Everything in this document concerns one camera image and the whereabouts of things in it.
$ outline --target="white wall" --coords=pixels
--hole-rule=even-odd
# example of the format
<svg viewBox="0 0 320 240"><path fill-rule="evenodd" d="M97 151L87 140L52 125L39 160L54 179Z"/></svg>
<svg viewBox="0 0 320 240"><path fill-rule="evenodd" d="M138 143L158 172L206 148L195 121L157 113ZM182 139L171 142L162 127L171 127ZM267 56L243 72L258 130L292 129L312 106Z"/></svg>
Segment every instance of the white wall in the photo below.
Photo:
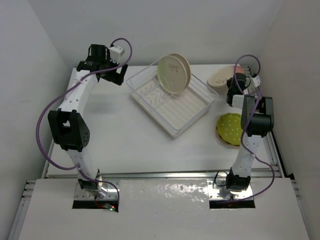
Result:
<svg viewBox="0 0 320 240"><path fill-rule="evenodd" d="M90 44L128 38L131 65L179 52L191 63L257 54L282 0L28 0L68 68Z"/></svg>
<svg viewBox="0 0 320 240"><path fill-rule="evenodd" d="M263 94L274 100L274 133L294 173L312 239L320 239L320 1L285 0L267 37Z"/></svg>
<svg viewBox="0 0 320 240"><path fill-rule="evenodd" d="M44 165L35 126L69 73L27 0L0 3L0 239L7 239L26 180ZM41 136L49 148L48 124Z"/></svg>

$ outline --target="polka dot plate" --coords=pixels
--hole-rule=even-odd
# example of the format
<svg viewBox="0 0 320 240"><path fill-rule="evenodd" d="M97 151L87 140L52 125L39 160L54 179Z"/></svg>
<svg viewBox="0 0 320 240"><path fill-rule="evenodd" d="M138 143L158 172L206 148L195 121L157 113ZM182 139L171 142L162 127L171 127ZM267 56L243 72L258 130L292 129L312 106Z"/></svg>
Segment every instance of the polka dot plate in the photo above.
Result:
<svg viewBox="0 0 320 240"><path fill-rule="evenodd" d="M227 113L222 115L217 124L216 130L220 138L227 144L240 146L241 141L241 115L238 113Z"/></svg>

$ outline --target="dish rack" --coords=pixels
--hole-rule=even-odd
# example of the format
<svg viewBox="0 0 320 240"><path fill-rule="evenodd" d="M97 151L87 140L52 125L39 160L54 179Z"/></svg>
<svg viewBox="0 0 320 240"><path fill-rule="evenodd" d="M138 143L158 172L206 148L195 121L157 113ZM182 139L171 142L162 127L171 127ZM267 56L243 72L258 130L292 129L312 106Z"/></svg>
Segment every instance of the dish rack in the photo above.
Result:
<svg viewBox="0 0 320 240"><path fill-rule="evenodd" d="M157 77L160 59L130 77L126 84L132 90L133 99L176 138L208 112L218 93L193 74L181 93L173 95L166 92Z"/></svg>

